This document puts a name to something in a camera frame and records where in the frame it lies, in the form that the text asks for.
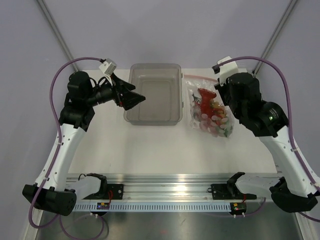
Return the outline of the clear zip top bag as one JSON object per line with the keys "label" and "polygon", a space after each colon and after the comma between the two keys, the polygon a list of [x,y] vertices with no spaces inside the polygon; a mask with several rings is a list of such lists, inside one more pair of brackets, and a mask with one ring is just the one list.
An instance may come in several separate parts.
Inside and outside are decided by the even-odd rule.
{"label": "clear zip top bag", "polygon": [[234,117],[215,89],[213,78],[185,74],[189,98],[190,126],[214,137],[228,138],[233,133]]}

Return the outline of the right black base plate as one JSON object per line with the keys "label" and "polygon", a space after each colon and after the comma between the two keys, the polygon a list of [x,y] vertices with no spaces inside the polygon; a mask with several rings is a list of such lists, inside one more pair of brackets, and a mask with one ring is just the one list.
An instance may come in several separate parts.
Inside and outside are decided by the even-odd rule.
{"label": "right black base plate", "polygon": [[229,187],[226,183],[213,183],[207,189],[213,200],[256,200],[257,196],[242,193],[236,187]]}

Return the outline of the green toy scallion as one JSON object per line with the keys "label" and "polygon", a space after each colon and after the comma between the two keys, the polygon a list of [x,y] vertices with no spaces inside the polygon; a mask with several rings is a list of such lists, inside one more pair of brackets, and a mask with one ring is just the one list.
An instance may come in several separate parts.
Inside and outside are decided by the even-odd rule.
{"label": "green toy scallion", "polygon": [[197,97],[194,93],[191,95],[192,96],[192,102],[194,103],[195,106],[200,106],[202,102],[201,97]]}

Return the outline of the red toy lobster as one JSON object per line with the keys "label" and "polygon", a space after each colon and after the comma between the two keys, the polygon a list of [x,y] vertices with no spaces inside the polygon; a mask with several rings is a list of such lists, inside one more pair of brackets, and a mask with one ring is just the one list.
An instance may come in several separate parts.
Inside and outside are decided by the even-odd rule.
{"label": "red toy lobster", "polygon": [[201,96],[201,105],[200,105],[201,114],[206,114],[208,118],[211,118],[214,115],[213,108],[211,105],[211,100],[216,98],[217,94],[205,88],[198,88],[197,91]]}

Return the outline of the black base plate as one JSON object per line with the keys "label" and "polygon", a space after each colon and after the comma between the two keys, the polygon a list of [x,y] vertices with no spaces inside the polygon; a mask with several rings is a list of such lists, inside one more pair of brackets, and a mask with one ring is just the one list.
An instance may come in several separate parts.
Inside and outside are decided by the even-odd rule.
{"label": "black base plate", "polygon": [[124,195],[124,185],[120,183],[108,184],[105,192],[95,195],[95,200],[122,200]]}
{"label": "black base plate", "polygon": [[213,183],[207,189],[213,200],[256,200],[257,196],[242,193],[236,187],[229,187],[226,183]]}

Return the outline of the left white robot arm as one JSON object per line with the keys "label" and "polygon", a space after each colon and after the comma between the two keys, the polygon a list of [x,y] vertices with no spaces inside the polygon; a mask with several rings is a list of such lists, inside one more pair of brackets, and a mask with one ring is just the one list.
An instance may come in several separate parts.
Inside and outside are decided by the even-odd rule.
{"label": "left white robot arm", "polygon": [[57,124],[55,146],[35,183],[25,185],[22,190],[33,209],[68,216],[78,200],[111,196],[104,175],[89,173],[70,189],[66,188],[67,175],[76,150],[95,115],[94,107],[113,101],[124,110],[130,110],[146,99],[136,93],[135,88],[114,73],[110,79],[102,77],[99,81],[84,71],[70,75],[68,92]]}

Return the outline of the clear plastic tray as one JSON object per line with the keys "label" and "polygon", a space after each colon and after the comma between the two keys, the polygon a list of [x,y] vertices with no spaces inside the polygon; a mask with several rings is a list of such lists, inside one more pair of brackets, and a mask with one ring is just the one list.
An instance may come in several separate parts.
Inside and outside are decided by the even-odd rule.
{"label": "clear plastic tray", "polygon": [[137,63],[130,84],[145,100],[126,111],[124,119],[136,126],[174,126],[183,118],[182,69],[175,63]]}

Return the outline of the yellow toy grape bunch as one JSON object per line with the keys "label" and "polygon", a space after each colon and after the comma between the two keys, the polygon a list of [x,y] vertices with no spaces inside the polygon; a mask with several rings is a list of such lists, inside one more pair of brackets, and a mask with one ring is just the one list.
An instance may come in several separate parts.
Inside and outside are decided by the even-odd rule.
{"label": "yellow toy grape bunch", "polygon": [[211,99],[209,101],[209,117],[214,122],[219,122],[219,125],[229,121],[226,108],[218,101]]}

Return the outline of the green toy bell pepper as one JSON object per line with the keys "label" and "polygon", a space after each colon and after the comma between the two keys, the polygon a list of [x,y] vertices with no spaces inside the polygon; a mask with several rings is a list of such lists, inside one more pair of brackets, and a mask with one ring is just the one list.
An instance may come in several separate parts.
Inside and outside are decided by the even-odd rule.
{"label": "green toy bell pepper", "polygon": [[222,124],[215,127],[216,134],[219,137],[229,138],[233,133],[234,126],[232,124]]}

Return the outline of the right aluminium frame post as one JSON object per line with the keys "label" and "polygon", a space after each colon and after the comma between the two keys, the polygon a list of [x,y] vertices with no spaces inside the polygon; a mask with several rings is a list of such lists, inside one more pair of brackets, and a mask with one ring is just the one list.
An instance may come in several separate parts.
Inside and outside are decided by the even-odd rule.
{"label": "right aluminium frame post", "polygon": [[283,30],[285,29],[287,23],[289,22],[292,14],[294,13],[295,9],[297,8],[300,0],[290,0],[288,5],[286,6],[281,18],[279,19],[275,29],[273,30],[260,58],[267,59],[273,48],[276,46],[278,39],[280,38]]}

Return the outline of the left aluminium frame post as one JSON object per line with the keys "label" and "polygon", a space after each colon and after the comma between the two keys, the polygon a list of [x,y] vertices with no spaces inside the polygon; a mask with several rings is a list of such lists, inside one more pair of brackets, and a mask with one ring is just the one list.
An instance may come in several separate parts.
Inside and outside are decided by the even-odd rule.
{"label": "left aluminium frame post", "polygon": [[51,30],[56,42],[61,48],[64,56],[68,61],[74,60],[74,56],[72,55],[68,45],[66,44],[63,35],[61,34],[59,27],[46,3],[45,0],[35,0],[41,14],[43,15],[45,21],[47,22],[49,29]]}

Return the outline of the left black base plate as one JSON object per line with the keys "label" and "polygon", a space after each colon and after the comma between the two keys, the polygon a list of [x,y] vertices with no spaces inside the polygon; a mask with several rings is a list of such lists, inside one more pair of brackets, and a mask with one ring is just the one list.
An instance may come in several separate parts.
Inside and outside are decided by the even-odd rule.
{"label": "left black base plate", "polygon": [[95,195],[95,200],[122,200],[124,195],[124,185],[120,183],[108,184],[105,192]]}

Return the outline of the aluminium frame post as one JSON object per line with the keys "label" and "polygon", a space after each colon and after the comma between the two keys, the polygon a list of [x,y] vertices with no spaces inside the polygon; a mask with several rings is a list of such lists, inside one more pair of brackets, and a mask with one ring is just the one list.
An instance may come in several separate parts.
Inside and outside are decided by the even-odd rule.
{"label": "aluminium frame post", "polygon": [[285,29],[287,23],[289,22],[292,14],[294,13],[295,9],[297,8],[300,0],[290,0],[288,5],[286,6],[281,18],[279,19],[275,29],[273,30],[260,58],[267,59],[273,48],[276,46],[278,39],[280,38],[283,30]]}
{"label": "aluminium frame post", "polygon": [[59,27],[46,3],[45,0],[35,0],[41,14],[43,15],[45,21],[47,22],[49,29],[51,30],[56,42],[61,48],[64,56],[68,61],[74,60],[74,56],[72,55],[68,45],[66,44],[63,35],[61,34]]}

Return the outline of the aluminium mounting rail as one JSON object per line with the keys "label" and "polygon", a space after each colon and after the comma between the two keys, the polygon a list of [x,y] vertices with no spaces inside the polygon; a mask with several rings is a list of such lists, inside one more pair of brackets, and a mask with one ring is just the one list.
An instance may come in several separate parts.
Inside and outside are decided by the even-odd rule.
{"label": "aluminium mounting rail", "polygon": [[224,183],[232,176],[231,173],[104,175],[109,184],[124,185],[124,202],[211,202],[210,185]]}

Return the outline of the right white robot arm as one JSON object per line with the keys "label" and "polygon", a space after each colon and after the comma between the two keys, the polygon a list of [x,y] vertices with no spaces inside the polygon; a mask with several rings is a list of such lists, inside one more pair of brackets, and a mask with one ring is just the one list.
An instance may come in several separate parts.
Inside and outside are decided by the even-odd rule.
{"label": "right white robot arm", "polygon": [[190,84],[190,114],[194,126],[217,138],[173,130],[183,117],[182,77],[179,72],[136,70],[129,81],[115,74],[117,104],[124,119],[140,126],[128,145],[125,160],[147,173],[207,173],[213,167],[243,159],[254,168],[272,158],[281,177],[266,180],[235,173],[220,191],[222,199],[271,197],[288,213],[307,212],[317,204],[319,189],[304,156],[298,151],[291,122],[282,108],[262,99],[260,83],[247,72],[221,74],[217,84]]}

